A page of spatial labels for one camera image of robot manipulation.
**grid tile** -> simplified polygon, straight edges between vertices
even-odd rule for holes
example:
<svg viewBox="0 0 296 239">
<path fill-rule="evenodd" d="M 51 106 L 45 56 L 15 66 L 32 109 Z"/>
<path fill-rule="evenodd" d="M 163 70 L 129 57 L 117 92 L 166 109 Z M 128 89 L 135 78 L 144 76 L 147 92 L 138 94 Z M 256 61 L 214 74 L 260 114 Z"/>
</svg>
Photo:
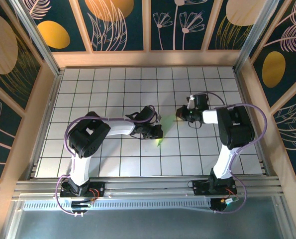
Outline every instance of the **grid tile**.
<svg viewBox="0 0 296 239">
<path fill-rule="evenodd" d="M 69 173 L 71 156 L 64 149 L 64 131 L 68 122 L 88 111 L 115 118 L 139 112 L 145 105 L 154 105 L 161 117 L 165 117 L 186 105 L 186 97 L 202 91 L 214 92 L 228 104 L 239 103 L 241 99 L 231 68 L 66 69 L 43 143 L 37 177 Z M 212 95 L 209 95 L 209 103 L 211 109 L 222 105 Z M 199 122 L 191 126 L 199 127 Z M 157 143 L 156 140 L 133 139 L 129 135 L 108 136 L 91 158 L 89 175 L 209 174 L 221 149 L 217 125 L 203 124 L 195 129 L 179 118 L 165 133 L 161 145 Z M 261 174 L 260 165 L 256 149 L 251 146 L 241 153 L 232 170 L 236 174 Z"/>
</svg>

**camera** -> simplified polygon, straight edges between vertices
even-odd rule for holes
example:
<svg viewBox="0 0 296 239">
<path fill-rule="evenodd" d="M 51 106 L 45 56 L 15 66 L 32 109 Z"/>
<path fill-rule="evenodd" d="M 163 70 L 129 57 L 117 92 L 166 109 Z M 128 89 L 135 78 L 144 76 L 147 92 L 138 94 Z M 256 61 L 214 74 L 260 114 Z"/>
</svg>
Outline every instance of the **camera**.
<svg viewBox="0 0 296 239">
<path fill-rule="evenodd" d="M 195 121 L 203 122 L 202 112 L 209 109 L 208 106 L 208 95 L 207 94 L 196 94 L 187 97 L 189 102 L 187 105 L 177 109 L 176 116 L 184 121 L 191 123 Z"/>
</svg>

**white grid floor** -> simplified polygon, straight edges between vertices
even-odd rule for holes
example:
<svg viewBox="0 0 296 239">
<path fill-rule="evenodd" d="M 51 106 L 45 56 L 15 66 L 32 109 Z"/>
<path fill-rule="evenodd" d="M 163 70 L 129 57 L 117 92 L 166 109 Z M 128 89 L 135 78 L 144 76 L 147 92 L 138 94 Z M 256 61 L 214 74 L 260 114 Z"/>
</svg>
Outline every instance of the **white grid floor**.
<svg viewBox="0 0 296 239">
<path fill-rule="evenodd" d="M 95 111 L 100 116 L 122 117 L 156 106 L 161 116 L 174 114 L 186 97 L 212 91 L 227 104 L 240 103 L 230 67 L 66 69 L 53 109 L 35 177 L 69 173 L 70 155 L 63 147 L 68 123 Z M 209 95 L 211 108 L 221 105 Z M 221 142 L 218 127 L 200 129 L 175 121 L 157 147 L 156 140 L 129 136 L 107 137 L 91 160 L 91 177 L 208 175 Z M 233 165 L 235 174 L 262 174 L 255 147 L 246 149 Z"/>
</svg>

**yellow oval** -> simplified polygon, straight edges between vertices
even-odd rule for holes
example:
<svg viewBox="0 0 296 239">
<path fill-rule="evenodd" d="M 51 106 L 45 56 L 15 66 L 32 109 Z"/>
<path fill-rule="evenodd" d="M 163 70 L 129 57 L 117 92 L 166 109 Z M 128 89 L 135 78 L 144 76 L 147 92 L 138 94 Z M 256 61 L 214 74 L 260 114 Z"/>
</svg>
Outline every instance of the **yellow oval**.
<svg viewBox="0 0 296 239">
<path fill-rule="evenodd" d="M 118 20 L 111 3 L 116 10 L 120 9 L 124 18 L 130 15 L 134 6 L 133 0 L 85 0 L 85 2 L 92 14 L 104 21 Z"/>
<path fill-rule="evenodd" d="M 63 49 L 70 44 L 68 32 L 54 21 L 43 21 L 37 26 L 45 42 L 50 47 Z"/>
<path fill-rule="evenodd" d="M 16 35 L 11 26 L 0 16 L 0 74 L 11 72 L 17 62 Z"/>
<path fill-rule="evenodd" d="M 226 17 L 230 23 L 237 26 L 253 25 L 265 2 L 265 0 L 228 0 Z"/>
<path fill-rule="evenodd" d="M 272 51 L 267 55 L 263 64 L 263 82 L 269 87 L 275 87 L 282 79 L 286 68 L 286 60 L 278 51 Z"/>
</svg>

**green object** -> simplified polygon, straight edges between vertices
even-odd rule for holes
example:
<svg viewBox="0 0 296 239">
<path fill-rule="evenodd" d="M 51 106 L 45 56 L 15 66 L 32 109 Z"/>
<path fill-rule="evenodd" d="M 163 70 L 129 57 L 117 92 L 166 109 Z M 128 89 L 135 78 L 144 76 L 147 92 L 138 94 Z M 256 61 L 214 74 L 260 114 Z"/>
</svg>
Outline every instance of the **green object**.
<svg viewBox="0 0 296 239">
<path fill-rule="evenodd" d="M 165 135 L 169 132 L 171 127 L 173 126 L 173 122 L 176 120 L 176 115 L 168 115 L 168 116 L 162 116 L 160 120 L 160 125 L 162 125 L 162 131 L 163 131 L 163 137 L 157 139 L 158 146 L 162 143 Z"/>
</svg>

